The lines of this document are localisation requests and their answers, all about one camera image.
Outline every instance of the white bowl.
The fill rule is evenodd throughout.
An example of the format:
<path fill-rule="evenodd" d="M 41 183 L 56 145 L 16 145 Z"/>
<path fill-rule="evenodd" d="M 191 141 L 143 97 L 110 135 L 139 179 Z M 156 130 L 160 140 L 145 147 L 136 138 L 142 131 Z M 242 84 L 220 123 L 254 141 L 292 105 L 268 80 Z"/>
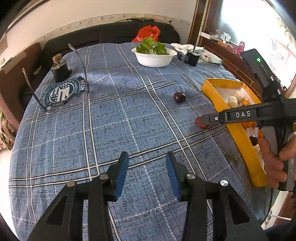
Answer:
<path fill-rule="evenodd" d="M 137 60 L 141 65 L 153 68 L 168 66 L 172 58 L 177 55 L 175 50 L 169 48 L 167 48 L 168 55 L 137 53 L 136 48 L 133 48 L 131 51 L 136 54 Z"/>

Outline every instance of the wooden cork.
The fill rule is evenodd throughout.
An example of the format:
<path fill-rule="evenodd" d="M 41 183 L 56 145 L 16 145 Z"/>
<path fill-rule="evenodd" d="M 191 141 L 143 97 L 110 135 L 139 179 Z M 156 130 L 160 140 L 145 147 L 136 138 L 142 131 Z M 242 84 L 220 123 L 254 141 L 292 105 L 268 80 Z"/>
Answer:
<path fill-rule="evenodd" d="M 56 64 L 57 62 L 60 62 L 62 60 L 63 56 L 62 54 L 57 54 L 56 56 L 52 57 L 53 62 Z"/>

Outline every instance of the pink bottle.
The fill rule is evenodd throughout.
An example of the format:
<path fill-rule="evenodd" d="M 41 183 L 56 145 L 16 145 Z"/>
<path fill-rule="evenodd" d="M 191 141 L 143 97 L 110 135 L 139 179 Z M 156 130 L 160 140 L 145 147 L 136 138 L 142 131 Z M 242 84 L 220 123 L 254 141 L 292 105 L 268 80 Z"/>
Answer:
<path fill-rule="evenodd" d="M 244 51 L 244 42 L 241 41 L 239 45 L 237 46 L 237 49 L 235 51 L 236 54 L 240 56 L 240 53 Z"/>

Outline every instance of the metal screw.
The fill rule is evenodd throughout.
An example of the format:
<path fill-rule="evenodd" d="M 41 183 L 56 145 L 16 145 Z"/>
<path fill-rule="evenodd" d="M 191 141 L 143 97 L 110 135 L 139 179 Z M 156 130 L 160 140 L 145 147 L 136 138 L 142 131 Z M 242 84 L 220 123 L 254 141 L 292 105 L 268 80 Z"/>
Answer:
<path fill-rule="evenodd" d="M 107 174 L 105 174 L 105 173 L 100 175 L 101 180 L 106 180 L 106 179 L 108 179 L 108 177 L 109 176 Z"/>
<path fill-rule="evenodd" d="M 72 186 L 74 186 L 75 185 L 75 182 L 74 181 L 69 181 L 69 182 L 67 182 L 67 186 L 68 187 L 72 187 Z"/>
<path fill-rule="evenodd" d="M 195 175 L 193 173 L 188 173 L 187 174 L 187 178 L 190 179 L 190 180 L 192 180 L 192 179 L 195 178 Z"/>
<path fill-rule="evenodd" d="M 220 184 L 224 187 L 228 186 L 228 182 L 226 180 L 221 180 Z"/>

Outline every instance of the human hand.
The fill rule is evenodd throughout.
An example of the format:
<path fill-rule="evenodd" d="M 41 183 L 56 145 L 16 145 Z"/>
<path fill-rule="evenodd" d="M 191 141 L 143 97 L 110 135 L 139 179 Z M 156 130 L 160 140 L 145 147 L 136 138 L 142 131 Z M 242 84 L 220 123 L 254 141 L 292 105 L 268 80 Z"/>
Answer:
<path fill-rule="evenodd" d="M 262 159 L 264 160 L 264 170 L 267 176 L 267 184 L 272 188 L 278 188 L 279 182 L 285 182 L 287 180 L 287 174 L 283 171 L 283 161 L 287 161 L 296 156 L 296 138 L 292 139 L 281 150 L 279 157 L 275 156 L 271 152 L 269 142 L 265 137 L 262 138 L 259 146 L 262 151 Z"/>

